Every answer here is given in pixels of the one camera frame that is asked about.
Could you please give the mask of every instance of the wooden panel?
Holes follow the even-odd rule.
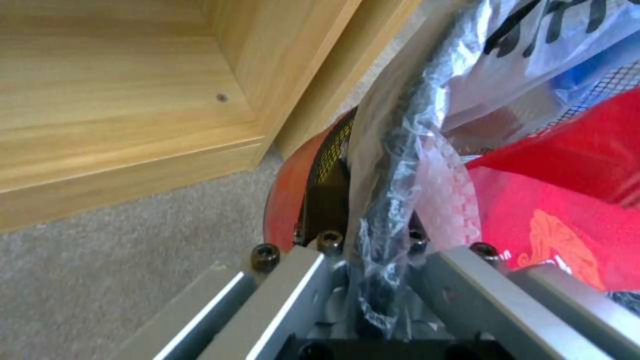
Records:
[[[262,138],[195,0],[0,14],[0,193]]]
[[[360,0],[202,0],[265,141],[258,163]]]
[[[275,140],[290,156],[323,130],[420,0],[363,0]]]
[[[0,232],[245,170],[259,146],[201,151],[0,193]]]

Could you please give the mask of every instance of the red bag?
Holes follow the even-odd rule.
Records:
[[[640,88],[470,162],[483,240],[511,269],[555,263],[640,289]]]

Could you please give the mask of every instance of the wooden shelf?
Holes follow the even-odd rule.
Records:
[[[0,232],[255,167],[360,0],[0,0]]]
[[[94,15],[106,3],[110,16]],[[78,4],[0,6],[0,229],[56,217],[43,218],[37,199],[25,205],[36,194],[51,197],[47,184],[102,173],[100,184],[80,186],[94,193],[86,206],[64,195],[82,196],[77,189],[56,188],[56,200],[77,212],[91,208],[116,169],[206,151],[236,160],[218,161],[205,178],[219,176],[248,168],[253,154],[238,161],[230,150],[246,153],[263,138],[196,2],[146,1],[122,16],[123,1]],[[179,186],[170,182],[146,185]],[[132,188],[133,197],[149,193]]]

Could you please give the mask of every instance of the orange printed design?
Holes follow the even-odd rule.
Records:
[[[555,250],[571,268],[573,276],[600,291],[605,286],[598,273],[598,261],[571,228],[555,216],[536,209],[531,218],[531,255],[520,254],[518,266],[529,266],[551,259]]]

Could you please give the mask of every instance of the red fabric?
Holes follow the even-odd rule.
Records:
[[[640,89],[467,165],[483,240],[517,269],[551,262],[598,290],[640,289]]]
[[[640,204],[640,88],[576,121],[470,162],[522,174],[622,206]]]
[[[271,186],[264,208],[262,232],[264,242],[276,245],[280,251],[289,252],[293,247],[293,232],[305,198],[309,171],[331,129],[333,126],[299,147],[284,162]]]
[[[640,210],[509,172],[474,168],[483,241],[516,270],[554,263],[595,289],[640,289]]]

